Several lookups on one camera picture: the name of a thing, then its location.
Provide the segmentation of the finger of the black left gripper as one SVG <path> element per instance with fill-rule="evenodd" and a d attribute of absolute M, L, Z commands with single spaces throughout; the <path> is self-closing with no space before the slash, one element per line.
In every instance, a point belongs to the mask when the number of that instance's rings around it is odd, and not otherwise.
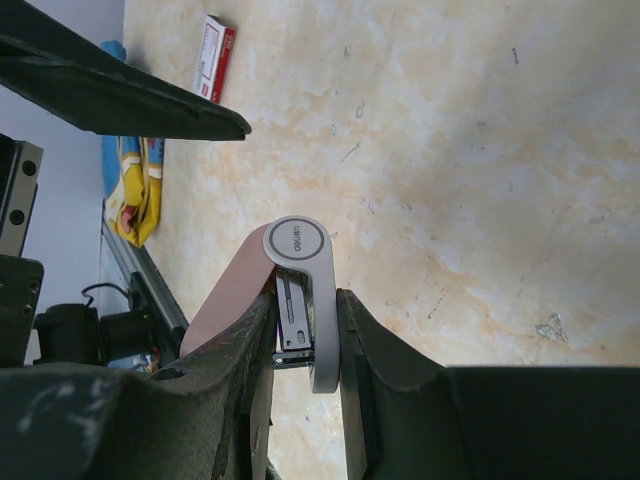
<path fill-rule="evenodd" d="M 242 141 L 238 113 L 113 57 L 26 1 L 1 4 L 1 83 L 99 135 Z"/>

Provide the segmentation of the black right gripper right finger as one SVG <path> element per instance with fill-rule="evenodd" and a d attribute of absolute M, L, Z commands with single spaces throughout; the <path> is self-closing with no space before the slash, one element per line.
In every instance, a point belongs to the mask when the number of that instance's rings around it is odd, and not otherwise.
<path fill-rule="evenodd" d="M 445 367 L 337 293 L 352 479 L 635 479 L 635 367 Z"/>

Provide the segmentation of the red white staple box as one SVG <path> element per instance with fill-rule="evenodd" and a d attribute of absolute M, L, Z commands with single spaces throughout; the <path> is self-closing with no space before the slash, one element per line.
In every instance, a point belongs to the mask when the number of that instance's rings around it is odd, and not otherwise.
<path fill-rule="evenodd" d="M 194 79 L 194 91 L 215 104 L 221 103 L 237 30 L 207 14 Z"/>

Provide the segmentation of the blue yellow cartoon cloth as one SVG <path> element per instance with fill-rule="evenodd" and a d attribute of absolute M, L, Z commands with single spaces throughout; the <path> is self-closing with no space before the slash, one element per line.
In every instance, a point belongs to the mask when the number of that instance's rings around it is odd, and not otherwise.
<path fill-rule="evenodd" d="M 107 226 L 136 248 L 160 223 L 164 141 L 160 138 L 101 138 Z"/>

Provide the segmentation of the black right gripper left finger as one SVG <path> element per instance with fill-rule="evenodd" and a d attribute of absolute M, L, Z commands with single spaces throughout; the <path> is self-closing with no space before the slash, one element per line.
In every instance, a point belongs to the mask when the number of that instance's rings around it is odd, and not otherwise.
<path fill-rule="evenodd" d="M 153 375 L 72 363 L 1 373 L 5 479 L 266 479 L 276 302 Z"/>

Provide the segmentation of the pink white mini stapler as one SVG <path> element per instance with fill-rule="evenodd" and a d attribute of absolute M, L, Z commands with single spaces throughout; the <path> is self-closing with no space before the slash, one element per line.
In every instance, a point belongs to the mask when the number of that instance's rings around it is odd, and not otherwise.
<path fill-rule="evenodd" d="M 191 321 L 185 357 L 236 323 L 274 282 L 278 368 L 307 366 L 314 394 L 332 394 L 340 376 L 336 283 L 330 234 L 318 221 L 290 215 L 249 234 Z"/>

